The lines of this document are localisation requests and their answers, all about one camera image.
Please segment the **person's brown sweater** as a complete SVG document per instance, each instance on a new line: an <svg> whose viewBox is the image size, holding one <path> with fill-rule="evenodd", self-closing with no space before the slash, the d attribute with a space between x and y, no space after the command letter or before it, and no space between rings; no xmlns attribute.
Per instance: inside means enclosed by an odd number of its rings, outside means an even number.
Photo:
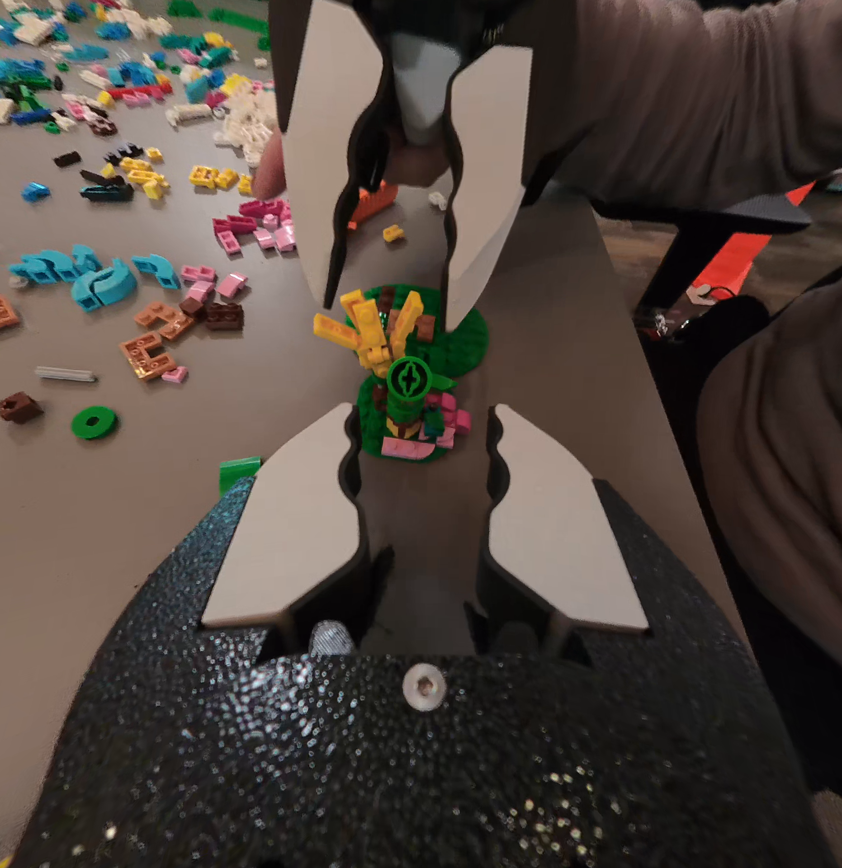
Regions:
<svg viewBox="0 0 842 868"><path fill-rule="evenodd" d="M842 667L842 276L720 361L697 443L741 569Z"/></svg>

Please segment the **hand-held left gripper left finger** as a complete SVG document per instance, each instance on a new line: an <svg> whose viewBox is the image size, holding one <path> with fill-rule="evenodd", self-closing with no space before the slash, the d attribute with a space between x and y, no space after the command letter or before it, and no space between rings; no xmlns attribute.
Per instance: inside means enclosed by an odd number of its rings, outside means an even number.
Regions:
<svg viewBox="0 0 842 868"><path fill-rule="evenodd" d="M298 606L360 566L366 536L358 486L356 408L337 404L286 441L252 488L201 616L203 627L291 628Z"/></svg>

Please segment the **person's right hand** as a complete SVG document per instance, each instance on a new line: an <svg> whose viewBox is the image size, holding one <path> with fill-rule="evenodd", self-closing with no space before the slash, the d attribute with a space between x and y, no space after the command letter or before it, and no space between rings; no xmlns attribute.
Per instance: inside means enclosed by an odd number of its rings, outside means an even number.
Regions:
<svg viewBox="0 0 842 868"><path fill-rule="evenodd" d="M405 137L399 124L388 129L390 149L383 171L387 183L426 189L449 171L449 157L440 127L435 127L429 139L422 144L412 143ZM285 161L280 132L275 129L261 155L252 184L256 199L266 200L286 190Z"/></svg>

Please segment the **yellow brick flower assembly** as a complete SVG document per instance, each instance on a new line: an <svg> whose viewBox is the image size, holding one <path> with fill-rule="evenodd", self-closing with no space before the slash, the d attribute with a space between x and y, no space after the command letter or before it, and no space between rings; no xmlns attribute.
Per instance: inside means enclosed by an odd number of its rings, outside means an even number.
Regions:
<svg viewBox="0 0 842 868"><path fill-rule="evenodd" d="M378 301L361 290L342 296L340 304L350 323L318 313L313 319L314 336L354 353L362 368L380 380L387 379L394 363L405 357L409 335L425 312L421 295L409 291L390 332L385 331Z"/></svg>

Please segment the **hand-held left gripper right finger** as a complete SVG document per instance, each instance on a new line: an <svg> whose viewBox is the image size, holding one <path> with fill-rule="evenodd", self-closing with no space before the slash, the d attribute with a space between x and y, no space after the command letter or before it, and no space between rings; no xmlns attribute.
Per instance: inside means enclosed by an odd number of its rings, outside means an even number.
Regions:
<svg viewBox="0 0 842 868"><path fill-rule="evenodd" d="M575 627L641 635L650 624L592 474L561 443L506 404L489 411L491 506L477 597L492 635Z"/></svg>

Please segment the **pile of white bricks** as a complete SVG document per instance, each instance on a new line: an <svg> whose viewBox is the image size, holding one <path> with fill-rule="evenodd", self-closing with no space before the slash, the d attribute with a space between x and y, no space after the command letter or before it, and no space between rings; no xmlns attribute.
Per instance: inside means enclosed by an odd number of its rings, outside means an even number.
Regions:
<svg viewBox="0 0 842 868"><path fill-rule="evenodd" d="M275 92L244 82L218 106L223 114L213 134L215 146L238 149L246 165L258 169L278 127Z"/></svg>

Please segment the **yellow brick cluster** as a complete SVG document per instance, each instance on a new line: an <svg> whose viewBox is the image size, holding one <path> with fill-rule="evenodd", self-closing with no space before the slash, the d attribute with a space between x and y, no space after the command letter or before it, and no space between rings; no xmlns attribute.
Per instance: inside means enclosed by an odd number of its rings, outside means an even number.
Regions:
<svg viewBox="0 0 842 868"><path fill-rule="evenodd" d="M128 143L103 156L99 177L116 187L131 185L140 188L151 200L160 200L171 184L161 171L164 156L155 146L139 147Z"/></svg>

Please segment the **teal arch brick cluster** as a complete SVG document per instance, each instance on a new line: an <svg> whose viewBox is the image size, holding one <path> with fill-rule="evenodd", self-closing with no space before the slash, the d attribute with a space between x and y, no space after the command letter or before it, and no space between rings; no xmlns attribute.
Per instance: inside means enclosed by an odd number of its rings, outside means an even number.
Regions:
<svg viewBox="0 0 842 868"><path fill-rule="evenodd" d="M99 272L102 267L95 251L81 244L73 245L70 255L56 249L43 249L34 255L23 255L20 262L7 266L11 275L37 285L73 284L80 277Z"/></svg>

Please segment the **green round brick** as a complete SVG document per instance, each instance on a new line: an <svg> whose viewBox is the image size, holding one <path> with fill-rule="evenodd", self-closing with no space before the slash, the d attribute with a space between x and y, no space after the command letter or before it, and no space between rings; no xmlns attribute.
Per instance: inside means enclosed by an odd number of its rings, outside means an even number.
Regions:
<svg viewBox="0 0 842 868"><path fill-rule="evenodd" d="M89 406L79 411L72 419L72 434L81 440L92 441L106 438L119 422L115 410L107 406Z"/></svg>

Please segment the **black brick piece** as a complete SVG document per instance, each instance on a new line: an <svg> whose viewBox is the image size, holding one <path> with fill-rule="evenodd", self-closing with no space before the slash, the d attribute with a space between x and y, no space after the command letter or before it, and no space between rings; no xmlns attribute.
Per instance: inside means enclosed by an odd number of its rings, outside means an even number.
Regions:
<svg viewBox="0 0 842 868"><path fill-rule="evenodd" d="M81 169L80 178L86 184L80 188L81 198L92 202L127 202L132 201L134 188L121 176L105 177L99 173Z"/></svg>

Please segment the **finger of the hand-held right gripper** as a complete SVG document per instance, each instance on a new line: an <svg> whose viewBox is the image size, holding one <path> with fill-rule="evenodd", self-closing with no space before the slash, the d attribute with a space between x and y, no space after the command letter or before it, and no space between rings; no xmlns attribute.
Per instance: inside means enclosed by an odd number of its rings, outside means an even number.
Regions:
<svg viewBox="0 0 842 868"><path fill-rule="evenodd" d="M524 139L533 50L497 45L458 71L447 120L457 146L446 216L445 328L486 288L524 199Z"/></svg>
<svg viewBox="0 0 842 868"><path fill-rule="evenodd" d="M312 2L283 153L298 257L324 309L345 264L347 223L359 196L359 129L382 74L382 53L354 8Z"/></svg>

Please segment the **green curved brick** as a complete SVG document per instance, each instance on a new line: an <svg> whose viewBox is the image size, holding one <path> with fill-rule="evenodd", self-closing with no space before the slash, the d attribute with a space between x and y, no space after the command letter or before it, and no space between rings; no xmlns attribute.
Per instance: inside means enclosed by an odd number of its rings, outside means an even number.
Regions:
<svg viewBox="0 0 842 868"><path fill-rule="evenodd" d="M262 465L261 456L230 459L219 466L219 494L224 496L243 479L255 477Z"/></svg>

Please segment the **green brick plant model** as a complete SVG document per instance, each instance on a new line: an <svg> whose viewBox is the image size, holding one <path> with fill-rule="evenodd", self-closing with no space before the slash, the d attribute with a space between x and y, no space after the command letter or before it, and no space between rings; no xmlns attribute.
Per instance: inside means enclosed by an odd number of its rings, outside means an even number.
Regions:
<svg viewBox="0 0 842 868"><path fill-rule="evenodd" d="M417 294L423 309L406 335L405 353L424 362L433 375L456 382L482 363L490 342L487 323L477 309L472 309L454 331L445 331L440 324L438 291L410 285L382 286L366 291L364 297L375 301L386 339L393 336L405 302L413 293ZM381 376L373 368L366 372L357 398L362 447L367 454L383 458L383 442L397 437L398 425L387 411L386 371ZM439 412L444 417L445 428L437 438L437 445L428 456L420 459L421 462L443 457L452 448L457 435L470 431L470 415L459 408L455 399L440 397L453 392L453 387L433 387L426 396L425 414Z"/></svg>

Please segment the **cluster of pink bricks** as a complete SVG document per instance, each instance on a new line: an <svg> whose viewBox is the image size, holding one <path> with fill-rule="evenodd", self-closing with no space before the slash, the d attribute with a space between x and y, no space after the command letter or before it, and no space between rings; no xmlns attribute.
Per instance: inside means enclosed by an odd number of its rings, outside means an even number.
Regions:
<svg viewBox="0 0 842 868"><path fill-rule="evenodd" d="M260 250L280 255L297 251L293 213L284 198L248 201L238 213L212 218L213 235L229 257L242 254L242 239L250 237Z"/></svg>

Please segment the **small teal arch brick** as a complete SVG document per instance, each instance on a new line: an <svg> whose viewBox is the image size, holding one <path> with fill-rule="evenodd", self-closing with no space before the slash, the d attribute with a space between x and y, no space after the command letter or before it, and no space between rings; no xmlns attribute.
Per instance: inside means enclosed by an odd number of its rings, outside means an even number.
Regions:
<svg viewBox="0 0 842 868"><path fill-rule="evenodd" d="M142 275L157 280L162 288L179 291L180 278L171 262L161 255L133 255L131 262Z"/></svg>

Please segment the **pile of mixed bricks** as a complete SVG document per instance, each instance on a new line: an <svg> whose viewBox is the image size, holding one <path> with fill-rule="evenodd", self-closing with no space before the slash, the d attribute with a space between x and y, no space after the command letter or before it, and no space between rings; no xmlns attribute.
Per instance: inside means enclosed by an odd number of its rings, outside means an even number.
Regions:
<svg viewBox="0 0 842 868"><path fill-rule="evenodd" d="M41 126L59 135L77 123L115 129L107 114L180 102L166 110L176 127L221 120L218 108L244 82L274 91L266 19L228 6L166 2L155 15L137 2L3 2L0 49L44 58L0 57L0 125Z"/></svg>

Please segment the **tan angled brick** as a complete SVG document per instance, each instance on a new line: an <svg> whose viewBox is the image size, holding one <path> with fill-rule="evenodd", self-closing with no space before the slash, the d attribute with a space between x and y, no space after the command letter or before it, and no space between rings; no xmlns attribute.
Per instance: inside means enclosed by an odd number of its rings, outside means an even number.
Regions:
<svg viewBox="0 0 842 868"><path fill-rule="evenodd" d="M188 332L196 323L194 317L160 301L154 301L136 313L133 321L146 329L156 328L164 340L172 342Z"/></svg>
<svg viewBox="0 0 842 868"><path fill-rule="evenodd" d="M141 382L149 382L177 369L174 357L166 351L162 336L148 331L119 344L123 357Z"/></svg>

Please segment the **grey desk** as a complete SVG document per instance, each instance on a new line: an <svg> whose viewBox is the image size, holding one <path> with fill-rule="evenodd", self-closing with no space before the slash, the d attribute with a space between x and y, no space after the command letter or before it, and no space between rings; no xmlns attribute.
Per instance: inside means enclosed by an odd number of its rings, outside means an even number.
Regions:
<svg viewBox="0 0 842 868"><path fill-rule="evenodd" d="M346 233L330 309L307 286L298 249L251 240L229 257L203 208L225 194L179 170L210 168L183 133L135 132L167 156L168 196L112 205L70 195L36 205L17 186L0 222L19 253L95 251L123 259L137 287L86 312L67 283L10 301L23 323L0 339L0 400L27 392L39 363L81 362L88 385L34 384L44 414L0 419L0 811L25 820L12 866L601 866L720 855L738 780L714 746L743 712L725 654L752 675L720 585L695 580L674 525L708 531L622 294L600 292L585 258L605 255L589 205L549 186L516 213L471 308L490 342L453 382L405 355L387 375L397 422L384 457L362 447L356 355L314 336L316 314L350 323L340 298L382 286L439 292L445 328L448 218L427 191L398 198L407 241ZM453 178L449 178L449 198ZM161 255L179 291L138 272ZM184 301L182 266L217 273ZM231 272L247 285L215 291ZM181 385L139 381L119 344L148 331L154 301L195 325L163 340ZM212 303L237 302L243 331L208 331ZM453 387L470 415L445 455L421 462L445 428L425 414ZM254 477L220 497L219 466L261 456L337 404L355 406L366 536L359 567L298 606L291 628L203 627L201 616ZM641 635L575 627L492 635L477 597L491 506L489 411L506 404L592 474L650 624ZM70 429L89 406L115 410L106 438Z"/></svg>

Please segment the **person's right forearm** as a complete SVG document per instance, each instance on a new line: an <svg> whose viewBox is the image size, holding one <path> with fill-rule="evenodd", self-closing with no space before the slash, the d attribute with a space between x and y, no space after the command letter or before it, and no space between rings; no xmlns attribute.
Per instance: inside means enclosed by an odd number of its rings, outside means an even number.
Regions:
<svg viewBox="0 0 842 868"><path fill-rule="evenodd" d="M563 2L533 139L589 199L726 208L842 168L842 1Z"/></svg>

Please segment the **orange curved brick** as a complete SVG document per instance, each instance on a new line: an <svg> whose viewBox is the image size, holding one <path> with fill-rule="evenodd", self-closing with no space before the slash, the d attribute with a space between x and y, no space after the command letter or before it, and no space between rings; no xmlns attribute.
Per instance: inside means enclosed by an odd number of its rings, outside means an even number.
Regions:
<svg viewBox="0 0 842 868"><path fill-rule="evenodd" d="M347 230L354 232L361 224L392 206L398 191L399 186L397 184L390 184L384 180L373 191L364 188L359 189L359 199L347 223Z"/></svg>

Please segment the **large teal arch brick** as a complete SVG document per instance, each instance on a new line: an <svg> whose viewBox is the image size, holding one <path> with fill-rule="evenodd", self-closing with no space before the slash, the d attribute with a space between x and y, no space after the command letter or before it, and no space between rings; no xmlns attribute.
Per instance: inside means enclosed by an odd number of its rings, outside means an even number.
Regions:
<svg viewBox="0 0 842 868"><path fill-rule="evenodd" d="M71 286L71 298L86 312L111 306L132 294L137 281L128 264L114 258L109 267L87 272Z"/></svg>

